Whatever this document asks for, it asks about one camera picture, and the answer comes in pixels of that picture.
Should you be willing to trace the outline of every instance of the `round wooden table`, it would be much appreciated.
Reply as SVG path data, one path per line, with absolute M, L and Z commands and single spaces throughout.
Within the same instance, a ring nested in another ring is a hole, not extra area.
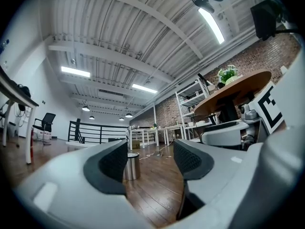
M 195 107 L 194 113 L 208 116 L 221 111 L 225 122 L 236 120 L 238 115 L 235 106 L 254 99 L 254 95 L 262 90 L 270 79 L 271 72 L 268 70 L 251 72 L 204 99 Z

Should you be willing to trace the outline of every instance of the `brick wall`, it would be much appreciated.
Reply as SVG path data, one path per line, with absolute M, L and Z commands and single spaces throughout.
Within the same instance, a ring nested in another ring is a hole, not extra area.
M 218 84 L 217 73 L 220 68 L 233 64 L 238 69 L 238 74 L 246 75 L 258 69 L 268 69 L 272 73 L 272 81 L 277 83 L 282 76 L 281 66 L 289 68 L 300 50 L 300 45 L 290 34 L 278 34 L 275 38 L 266 41 L 259 40 L 244 51 L 240 52 L 227 62 L 205 75 L 205 78 L 213 84 Z M 161 127 L 174 125 L 176 120 L 181 123 L 176 96 L 173 95 L 156 105 L 157 125 Z M 153 109 L 130 121 L 130 125 L 152 126 L 154 124 Z M 163 133 L 159 133 L 159 140 L 164 141 Z
M 276 84 L 282 77 L 281 67 L 289 68 L 300 51 L 300 44 L 290 34 L 278 34 L 266 41 L 259 40 L 247 49 L 243 50 L 227 62 L 221 64 L 204 77 L 217 85 L 219 82 L 218 71 L 226 69 L 233 64 L 238 69 L 238 75 L 246 75 L 249 72 L 268 69 L 272 73 L 271 80 Z

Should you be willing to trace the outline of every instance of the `ceiling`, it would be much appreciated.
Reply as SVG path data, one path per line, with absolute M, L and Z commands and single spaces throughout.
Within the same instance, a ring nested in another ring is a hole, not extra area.
M 135 115 L 255 36 L 250 8 L 261 1 L 210 2 L 225 39 L 220 45 L 191 0 L 42 0 L 54 38 L 49 60 L 78 107 L 87 101 L 97 113 Z M 91 77 L 62 73 L 60 66 Z

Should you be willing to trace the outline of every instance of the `black mesh office chair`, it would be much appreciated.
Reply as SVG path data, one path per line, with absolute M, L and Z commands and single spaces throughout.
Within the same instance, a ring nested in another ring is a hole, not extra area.
M 51 145 L 51 143 L 48 143 L 48 142 L 44 141 L 44 132 L 45 131 L 47 131 L 47 132 L 51 132 L 52 131 L 52 122 L 53 122 L 55 116 L 56 116 L 55 114 L 46 113 L 46 115 L 44 116 L 44 118 L 42 120 L 35 119 L 35 121 L 34 121 L 33 128 L 36 128 L 38 130 L 43 131 L 43 134 L 42 134 L 42 143 L 43 143 L 43 145 Z M 35 125 L 36 120 L 41 121 L 41 126 Z

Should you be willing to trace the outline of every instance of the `potted plant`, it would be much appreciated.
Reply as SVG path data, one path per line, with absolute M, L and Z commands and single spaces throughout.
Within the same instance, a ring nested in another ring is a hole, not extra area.
M 238 79 L 237 68 L 230 64 L 226 70 L 220 69 L 217 76 L 219 77 L 219 82 L 228 85 L 229 83 Z

